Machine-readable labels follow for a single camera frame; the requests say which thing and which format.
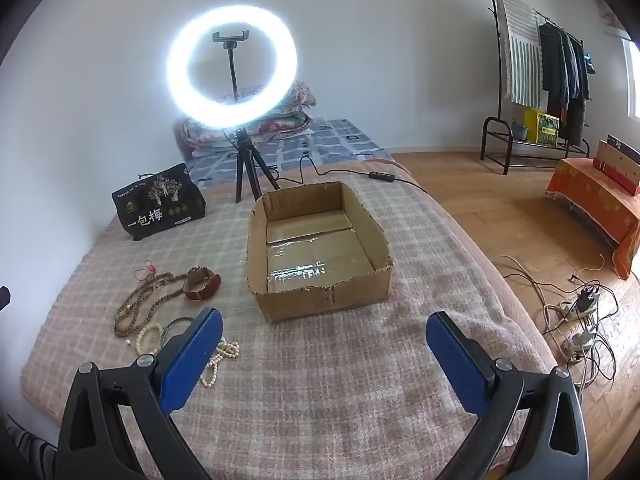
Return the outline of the red cord jade pendant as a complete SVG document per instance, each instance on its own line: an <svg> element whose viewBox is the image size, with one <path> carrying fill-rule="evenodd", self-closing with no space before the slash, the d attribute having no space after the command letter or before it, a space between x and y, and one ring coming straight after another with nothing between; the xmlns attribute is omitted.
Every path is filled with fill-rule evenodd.
<svg viewBox="0 0 640 480"><path fill-rule="evenodd" d="M154 280L157 276L157 268L151 260L146 260L144 266L134 270L134 278L139 282Z"/></svg>

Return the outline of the pink plaid bed blanket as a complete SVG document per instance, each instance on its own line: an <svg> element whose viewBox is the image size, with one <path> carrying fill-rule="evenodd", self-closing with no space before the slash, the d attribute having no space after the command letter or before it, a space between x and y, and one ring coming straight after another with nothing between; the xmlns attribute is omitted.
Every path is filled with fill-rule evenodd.
<svg viewBox="0 0 640 480"><path fill-rule="evenodd" d="M212 304L240 354L196 388L175 423L215 479L431 479L474 424L428 350L428 316L445 311L493 358L548 372L554 357L500 273L431 196L405 183L346 174L384 231L394 268L380 304L267 322L247 285L254 203L205 192L202 220L136 242L111 223L56 298L23 368L22 393L63 416L78 366L129 365L113 332L145 263L208 266Z"/></svg>

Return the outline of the orange covered bench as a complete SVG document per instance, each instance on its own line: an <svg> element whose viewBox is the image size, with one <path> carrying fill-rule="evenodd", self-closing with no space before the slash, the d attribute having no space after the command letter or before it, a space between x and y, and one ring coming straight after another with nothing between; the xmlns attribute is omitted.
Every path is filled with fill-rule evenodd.
<svg viewBox="0 0 640 480"><path fill-rule="evenodd" d="M639 253L639 196L629 194L588 158L564 158L546 192L566 198L616 244L611 257L615 274L626 280Z"/></svg>

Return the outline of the cardboard box tray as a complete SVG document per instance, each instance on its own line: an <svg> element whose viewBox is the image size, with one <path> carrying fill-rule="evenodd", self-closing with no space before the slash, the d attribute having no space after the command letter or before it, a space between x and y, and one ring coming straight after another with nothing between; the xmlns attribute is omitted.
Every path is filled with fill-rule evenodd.
<svg viewBox="0 0 640 480"><path fill-rule="evenodd" d="M270 323L378 304L393 268L382 226L344 182L281 188L250 213L247 284Z"/></svg>

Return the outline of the red brown flat box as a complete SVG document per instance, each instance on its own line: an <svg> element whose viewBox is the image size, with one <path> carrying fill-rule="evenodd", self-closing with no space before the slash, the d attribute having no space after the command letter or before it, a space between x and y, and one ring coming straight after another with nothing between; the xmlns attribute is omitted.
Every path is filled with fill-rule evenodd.
<svg viewBox="0 0 640 480"><path fill-rule="evenodd" d="M639 193L639 164L614 145L600 140L593 167L601 171L630 195Z"/></svg>

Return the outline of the black clothes rack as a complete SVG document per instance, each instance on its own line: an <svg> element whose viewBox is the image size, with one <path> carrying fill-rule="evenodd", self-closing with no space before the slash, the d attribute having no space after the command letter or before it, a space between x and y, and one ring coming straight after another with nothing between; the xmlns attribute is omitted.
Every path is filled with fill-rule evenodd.
<svg viewBox="0 0 640 480"><path fill-rule="evenodd" d="M480 160L506 176L592 154L584 42L523 0L491 0L498 56L495 114L484 119Z"/></svg>

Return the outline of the yellow green box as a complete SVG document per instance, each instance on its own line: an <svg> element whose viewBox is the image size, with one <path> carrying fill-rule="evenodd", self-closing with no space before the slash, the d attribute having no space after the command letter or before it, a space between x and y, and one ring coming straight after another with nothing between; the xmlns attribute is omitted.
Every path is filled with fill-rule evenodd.
<svg viewBox="0 0 640 480"><path fill-rule="evenodd" d="M527 129L526 141L533 144L555 146L559 140L560 120L541 110L526 108L524 126Z"/></svg>

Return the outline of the black tripod stand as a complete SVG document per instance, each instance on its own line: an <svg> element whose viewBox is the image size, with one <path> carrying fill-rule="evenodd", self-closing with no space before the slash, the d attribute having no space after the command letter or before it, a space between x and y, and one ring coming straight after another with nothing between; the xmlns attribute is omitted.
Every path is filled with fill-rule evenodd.
<svg viewBox="0 0 640 480"><path fill-rule="evenodd" d="M243 196L243 182L247 179L250 190L254 196L254 200L258 200L262 196L262 188L258 180L256 168L262 170L262 174L268 179L271 186L278 190L280 185L266 162L262 158L262 154L254 147L250 136L244 128L236 130L236 174L235 174L235 201L239 203Z"/></svg>

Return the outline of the dark hanging clothes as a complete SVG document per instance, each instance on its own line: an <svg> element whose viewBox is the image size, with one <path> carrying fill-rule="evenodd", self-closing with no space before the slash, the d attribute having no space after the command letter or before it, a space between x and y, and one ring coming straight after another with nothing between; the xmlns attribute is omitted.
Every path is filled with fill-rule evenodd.
<svg viewBox="0 0 640 480"><path fill-rule="evenodd" d="M542 88L547 114L560 121L559 137L582 147L586 107L590 100L586 52L582 42L551 23L539 26Z"/></svg>

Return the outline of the blue patterned bed sheet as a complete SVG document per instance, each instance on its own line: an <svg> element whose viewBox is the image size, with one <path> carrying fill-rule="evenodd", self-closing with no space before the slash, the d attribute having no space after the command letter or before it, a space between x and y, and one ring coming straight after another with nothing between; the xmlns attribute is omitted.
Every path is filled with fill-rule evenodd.
<svg viewBox="0 0 640 480"><path fill-rule="evenodd" d="M292 136L270 136L265 141L252 140L266 164L277 172L295 169L303 155L317 166L338 162L362 162L368 159L392 159L348 119L314 118L310 127ZM212 150L193 150L186 162L193 182L200 188L233 183L236 176L236 149L226 138L218 139Z"/></svg>

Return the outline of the folded floral quilt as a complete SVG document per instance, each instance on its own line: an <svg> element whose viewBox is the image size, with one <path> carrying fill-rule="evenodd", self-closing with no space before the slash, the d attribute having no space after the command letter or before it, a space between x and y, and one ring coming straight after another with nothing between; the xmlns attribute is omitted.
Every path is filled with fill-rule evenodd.
<svg viewBox="0 0 640 480"><path fill-rule="evenodd" d="M244 128L253 143L283 139L308 128L312 122L309 115L317 100L310 89L301 81L294 81L288 93L278 105L267 114L245 125L229 129L211 129L186 119L181 126L183 142L195 152L224 151L232 148L235 131Z"/></svg>

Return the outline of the striped hanging towel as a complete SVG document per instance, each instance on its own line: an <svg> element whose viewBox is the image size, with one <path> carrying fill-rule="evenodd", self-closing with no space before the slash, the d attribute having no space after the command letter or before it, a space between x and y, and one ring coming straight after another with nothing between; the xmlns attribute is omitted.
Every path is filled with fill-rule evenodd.
<svg viewBox="0 0 640 480"><path fill-rule="evenodd" d="M511 103L540 107L542 58L535 10L522 0L496 0L502 56L503 97Z"/></svg>

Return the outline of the black phone holder clamp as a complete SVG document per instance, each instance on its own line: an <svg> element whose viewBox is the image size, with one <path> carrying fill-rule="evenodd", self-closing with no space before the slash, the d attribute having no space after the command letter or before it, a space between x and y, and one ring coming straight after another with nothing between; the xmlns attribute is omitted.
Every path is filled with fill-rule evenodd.
<svg viewBox="0 0 640 480"><path fill-rule="evenodd" d="M238 47L238 44L244 42L250 36L248 30L243 30L241 35L222 36L220 32L214 32L212 40L214 44L222 44L224 50L232 51Z"/></svg>

